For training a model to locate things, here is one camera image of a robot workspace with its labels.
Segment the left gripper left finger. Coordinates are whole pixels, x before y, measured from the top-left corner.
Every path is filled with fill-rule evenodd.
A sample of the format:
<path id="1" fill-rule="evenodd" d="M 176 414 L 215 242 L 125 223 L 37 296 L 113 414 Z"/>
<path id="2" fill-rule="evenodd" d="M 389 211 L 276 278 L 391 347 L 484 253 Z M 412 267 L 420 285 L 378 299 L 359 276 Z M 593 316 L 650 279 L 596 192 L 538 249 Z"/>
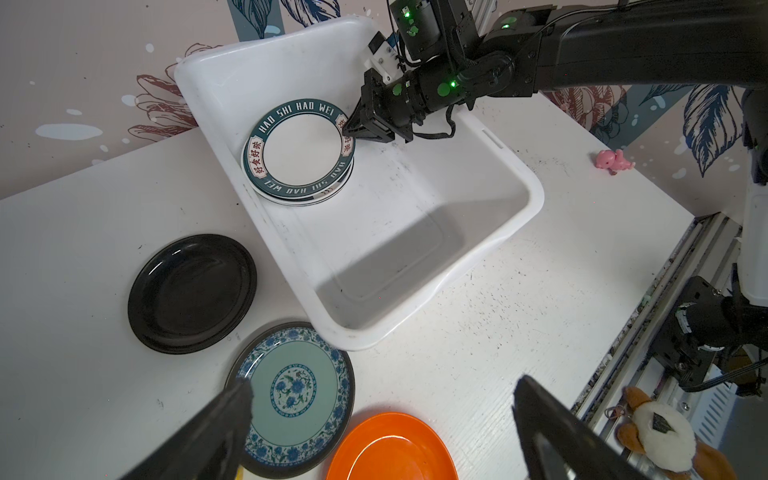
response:
<path id="1" fill-rule="evenodd" d="M 236 478 L 250 429 L 252 399 L 250 384 L 235 381 L 124 477 Z"/>

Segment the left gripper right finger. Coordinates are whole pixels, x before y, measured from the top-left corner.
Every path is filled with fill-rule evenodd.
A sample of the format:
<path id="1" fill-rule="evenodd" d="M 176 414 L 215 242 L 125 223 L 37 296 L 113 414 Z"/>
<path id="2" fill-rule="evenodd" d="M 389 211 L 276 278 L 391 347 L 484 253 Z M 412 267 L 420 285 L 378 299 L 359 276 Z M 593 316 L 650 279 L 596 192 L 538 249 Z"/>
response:
<path id="1" fill-rule="evenodd" d="M 644 477 L 529 375 L 516 384 L 512 411 L 530 479 Z"/>

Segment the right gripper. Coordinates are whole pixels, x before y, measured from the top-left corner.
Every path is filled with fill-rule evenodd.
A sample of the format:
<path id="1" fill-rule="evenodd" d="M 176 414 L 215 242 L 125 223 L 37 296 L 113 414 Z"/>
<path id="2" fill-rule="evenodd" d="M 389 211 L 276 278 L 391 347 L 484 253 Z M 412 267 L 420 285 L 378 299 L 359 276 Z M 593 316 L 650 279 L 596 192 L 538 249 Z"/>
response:
<path id="1" fill-rule="evenodd" d="M 472 92 L 471 79 L 477 75 L 477 60 L 452 62 L 446 56 L 404 73 L 386 84 L 373 68 L 363 76 L 360 99 L 342 128 L 344 136 L 356 140 L 390 143 L 400 137 L 405 142 L 450 139 L 455 135 L 454 106 L 466 101 Z M 445 112 L 449 130 L 439 133 L 416 132 L 426 118 Z"/>

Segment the large green rim plate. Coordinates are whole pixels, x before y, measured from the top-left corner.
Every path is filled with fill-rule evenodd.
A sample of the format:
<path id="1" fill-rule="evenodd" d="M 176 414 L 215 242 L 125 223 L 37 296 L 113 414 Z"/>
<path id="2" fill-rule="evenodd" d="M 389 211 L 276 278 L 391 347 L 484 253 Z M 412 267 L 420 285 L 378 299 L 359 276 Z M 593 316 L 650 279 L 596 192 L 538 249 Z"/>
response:
<path id="1" fill-rule="evenodd" d="M 354 162 L 356 141 L 344 136 L 346 113 L 304 98 L 267 112 L 247 138 L 240 167 L 251 188 L 281 199 L 319 193 Z"/>

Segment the teal floral patterned plate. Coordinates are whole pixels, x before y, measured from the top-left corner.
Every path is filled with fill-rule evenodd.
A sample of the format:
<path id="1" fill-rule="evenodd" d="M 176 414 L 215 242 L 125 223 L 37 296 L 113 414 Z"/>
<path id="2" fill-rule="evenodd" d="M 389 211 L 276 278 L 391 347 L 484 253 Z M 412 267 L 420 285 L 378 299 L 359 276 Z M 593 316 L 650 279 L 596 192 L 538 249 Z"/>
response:
<path id="1" fill-rule="evenodd" d="M 252 390 L 243 468 L 287 479 L 319 465 L 339 443 L 353 413 L 355 375 L 347 352 L 308 322 L 264 331 L 239 354 L 226 383 Z"/>

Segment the black round plate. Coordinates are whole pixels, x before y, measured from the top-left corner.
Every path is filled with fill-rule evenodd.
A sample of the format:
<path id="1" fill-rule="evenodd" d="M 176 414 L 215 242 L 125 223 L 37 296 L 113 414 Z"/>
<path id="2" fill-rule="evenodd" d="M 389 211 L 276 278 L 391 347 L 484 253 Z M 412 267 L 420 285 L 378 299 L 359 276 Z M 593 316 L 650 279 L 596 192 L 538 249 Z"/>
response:
<path id="1" fill-rule="evenodd" d="M 238 241 L 219 234 L 178 239 L 136 276 L 127 301 L 131 330 L 160 353 L 204 350 L 239 325 L 257 284 L 254 259 Z"/>

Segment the green red rim plate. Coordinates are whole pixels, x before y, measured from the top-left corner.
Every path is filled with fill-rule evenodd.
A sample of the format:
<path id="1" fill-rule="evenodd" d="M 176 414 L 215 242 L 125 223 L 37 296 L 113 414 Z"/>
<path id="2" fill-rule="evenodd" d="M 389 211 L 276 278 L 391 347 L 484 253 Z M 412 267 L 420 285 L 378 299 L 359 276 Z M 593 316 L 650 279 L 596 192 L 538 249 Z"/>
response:
<path id="1" fill-rule="evenodd" d="M 281 199 L 276 196 L 261 192 L 258 189 L 255 189 L 254 192 L 258 194 L 262 199 L 277 205 L 282 205 L 282 206 L 315 205 L 315 204 L 319 204 L 324 201 L 327 201 L 333 196 L 337 195 L 349 181 L 350 177 L 352 176 L 353 170 L 354 170 L 354 162 L 351 162 L 350 165 L 346 168 L 346 170 L 342 173 L 342 175 L 337 180 L 333 181 L 329 187 L 321 190 L 319 193 L 310 195 L 308 197 L 302 197 L 297 199 Z"/>

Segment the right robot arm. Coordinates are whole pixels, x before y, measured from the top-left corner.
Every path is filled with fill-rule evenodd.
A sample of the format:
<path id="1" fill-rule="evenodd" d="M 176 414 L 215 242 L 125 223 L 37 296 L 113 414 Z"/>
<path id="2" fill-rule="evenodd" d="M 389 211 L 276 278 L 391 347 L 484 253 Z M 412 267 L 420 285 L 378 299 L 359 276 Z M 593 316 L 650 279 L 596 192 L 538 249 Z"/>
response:
<path id="1" fill-rule="evenodd" d="M 749 154 L 740 256 L 728 297 L 682 301 L 673 311 L 678 351 L 667 357 L 687 392 L 709 388 L 703 348 L 767 345 L 767 5 L 763 1 L 619 1 L 603 6 L 545 5 L 501 15 L 480 34 L 462 1 L 393 1 L 388 7 L 401 76 L 364 75 L 346 136 L 411 141 L 435 112 L 472 107 L 483 97 L 599 85 L 691 83 L 697 97 L 690 147 L 727 147 L 708 126 L 743 88 L 736 135 Z"/>

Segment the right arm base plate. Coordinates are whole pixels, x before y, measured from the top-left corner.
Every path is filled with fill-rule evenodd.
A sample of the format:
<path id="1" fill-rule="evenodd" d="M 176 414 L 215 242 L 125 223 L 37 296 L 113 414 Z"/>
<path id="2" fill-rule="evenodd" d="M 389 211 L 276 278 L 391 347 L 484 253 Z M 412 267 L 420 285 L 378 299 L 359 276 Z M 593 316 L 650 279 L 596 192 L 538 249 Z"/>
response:
<path id="1" fill-rule="evenodd" d="M 754 346 L 758 360 L 727 371 L 737 351 Z M 755 375 L 749 395 L 759 395 L 767 383 L 767 308 L 752 304 L 741 291 L 737 272 L 731 290 L 722 294 L 701 276 L 687 280 L 648 355 L 677 379 L 687 393 L 709 390 L 723 383 Z"/>

